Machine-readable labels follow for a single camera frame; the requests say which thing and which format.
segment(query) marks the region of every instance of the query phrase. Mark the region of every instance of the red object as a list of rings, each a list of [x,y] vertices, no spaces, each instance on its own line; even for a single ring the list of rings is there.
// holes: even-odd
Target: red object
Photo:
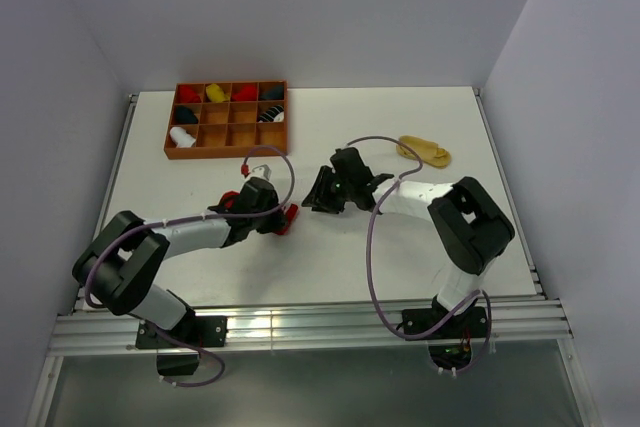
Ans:
[[[230,190],[229,192],[222,194],[222,197],[220,197],[220,205],[222,205],[225,209],[230,209],[231,206],[233,205],[233,200],[236,197],[236,195],[238,195],[237,192],[234,192],[233,190]]]
[[[188,85],[178,86],[178,104],[199,104],[200,96]]]
[[[236,102],[248,102],[250,100],[256,100],[258,98],[258,88],[253,84],[245,85],[240,92],[233,94],[231,100]]]
[[[291,224],[293,224],[293,219],[296,218],[296,215],[298,215],[298,206],[296,204],[291,204],[289,206],[289,208],[286,210],[286,212],[284,213],[284,216],[287,218],[287,225],[278,230],[277,232],[274,232],[274,234],[276,235],[284,235],[289,231],[289,227],[291,227]]]

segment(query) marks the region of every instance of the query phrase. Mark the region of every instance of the metal frame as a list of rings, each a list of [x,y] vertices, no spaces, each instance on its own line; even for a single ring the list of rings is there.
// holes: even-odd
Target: metal frame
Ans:
[[[385,302],[392,322],[400,323],[403,309],[420,308],[430,301]],[[570,339],[571,330],[558,300],[500,300],[492,302],[493,340]],[[391,335],[380,323],[371,303],[316,304],[300,307],[196,309],[197,315],[225,315],[227,343],[219,352],[300,350],[411,345]],[[138,320],[111,313],[77,312],[56,322],[49,355],[155,355],[136,350]],[[430,345],[451,341],[432,341]],[[185,349],[163,349],[179,352]]]
[[[532,278],[538,294],[525,297],[495,298],[492,301],[494,317],[492,342],[558,340],[565,359],[571,387],[578,402],[585,425],[599,426],[599,418],[588,393],[586,378],[579,368],[573,352],[572,333],[559,300],[547,300],[539,283],[535,266],[527,247],[522,226],[509,190],[502,164],[479,97],[474,89],[491,147],[507,192],[509,203],[520,233]],[[137,94],[129,97],[129,107],[116,158],[109,178],[96,234],[101,230],[109,207],[113,184],[126,145],[129,128],[137,102]],[[82,289],[76,309],[81,308]],[[392,321],[400,322],[403,309],[430,305],[429,300],[384,302],[383,308]],[[242,308],[197,309],[197,315],[228,316],[227,344],[217,350],[223,353],[258,350],[298,350],[323,348],[354,348],[380,346],[408,346],[391,335],[380,323],[370,303],[315,304],[301,306],[260,306]],[[28,426],[44,426],[57,385],[64,357],[95,355],[155,355],[157,352],[178,352],[184,349],[139,351],[134,347],[139,321],[131,317],[115,317],[110,313],[76,311],[59,317],[52,334],[47,358],[29,413]],[[430,342],[431,345],[446,341]]]
[[[560,349],[560,355],[567,371],[567,378],[573,391],[573,397],[576,399],[583,425],[585,427],[602,427],[604,424],[600,419],[587,376],[578,360],[573,340],[558,340],[558,348]]]

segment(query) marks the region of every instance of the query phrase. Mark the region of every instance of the yellow sandal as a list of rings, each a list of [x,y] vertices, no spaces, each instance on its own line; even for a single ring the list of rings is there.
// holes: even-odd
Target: yellow sandal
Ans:
[[[415,150],[422,161],[432,167],[444,169],[451,163],[451,154],[447,152],[446,149],[440,148],[440,146],[435,142],[424,140],[420,137],[414,137],[412,135],[403,135],[398,140]],[[414,158],[411,152],[399,145],[396,145],[396,152],[407,159]]]

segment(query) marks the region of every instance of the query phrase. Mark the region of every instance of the wooden tray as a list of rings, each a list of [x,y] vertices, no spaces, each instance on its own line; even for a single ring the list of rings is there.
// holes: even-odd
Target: wooden tray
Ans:
[[[205,89],[210,84],[218,84],[222,90],[233,95],[247,84],[253,84],[258,90],[258,98],[248,102],[209,102]],[[259,96],[278,84],[284,84],[284,98],[281,100],[258,100]],[[178,88],[187,85],[198,94],[201,102],[179,103]],[[164,152],[171,160],[181,159],[215,159],[226,157],[244,157],[256,145],[270,144],[288,153],[289,106],[287,99],[287,82],[257,81],[257,82],[203,82],[186,83],[176,86],[173,97],[169,126],[164,142]],[[175,121],[175,109],[182,105],[191,109],[198,118],[197,124],[179,124]],[[284,108],[284,121],[258,122],[258,116],[274,105]],[[182,127],[195,137],[193,147],[178,148],[169,135],[172,127]],[[258,150],[257,156],[277,155],[269,149]]]

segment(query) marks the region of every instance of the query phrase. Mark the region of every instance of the black object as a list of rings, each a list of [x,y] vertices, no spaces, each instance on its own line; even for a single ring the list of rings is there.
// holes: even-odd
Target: black object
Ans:
[[[436,299],[431,309],[406,309],[402,311],[402,326],[405,334],[421,334],[436,325],[447,310]],[[484,307],[468,307],[462,314],[449,319],[436,332],[421,340],[452,340],[455,345],[430,345],[429,355],[433,362],[443,369],[461,369],[471,362],[472,338],[486,338],[489,328]]]
[[[194,315],[193,318],[193,323],[186,327],[182,333],[176,332],[176,328],[174,328],[167,334],[194,347],[224,347],[227,337],[227,317],[222,315]],[[171,342],[159,337],[153,325],[140,323],[136,337],[137,349],[156,350],[174,349],[175,347]]]
[[[158,354],[156,370],[163,377],[193,375],[200,364],[200,355],[193,354]]]
[[[91,268],[109,244],[143,223],[131,211],[116,214],[73,266],[72,275],[78,283],[84,286]],[[91,293],[114,315],[128,314],[146,297],[168,248],[166,237],[153,231],[133,235],[107,256],[96,273]],[[131,256],[125,260],[119,250],[131,252]]]
[[[260,95],[260,100],[284,100],[284,84],[278,84]]]
[[[176,124],[197,124],[198,118],[189,107],[177,105],[173,113],[173,119]]]
[[[447,314],[440,308],[406,309],[402,311],[402,328],[405,334],[421,334],[436,325]],[[469,307],[462,314],[454,315],[442,327],[423,340],[460,340],[465,336],[484,338],[487,335],[487,314],[484,307]]]
[[[472,177],[453,184],[428,209],[447,254],[468,274],[480,275],[515,237],[509,219]],[[475,218],[467,222],[463,214]]]
[[[278,193],[273,185],[259,177],[252,177],[244,183],[239,194],[226,197],[224,202],[209,207],[209,210],[218,213],[254,214],[273,209],[278,204]],[[227,224],[231,231],[223,248],[243,241],[253,230],[259,234],[277,232],[286,227],[287,218],[282,210],[277,210],[271,215],[251,219],[227,219]]]
[[[346,202],[354,202],[361,210],[373,210],[376,205],[373,192],[393,175],[380,174],[374,177],[355,147],[338,149],[329,160],[333,169],[326,165],[320,167],[302,206],[311,207],[314,212],[339,214]]]

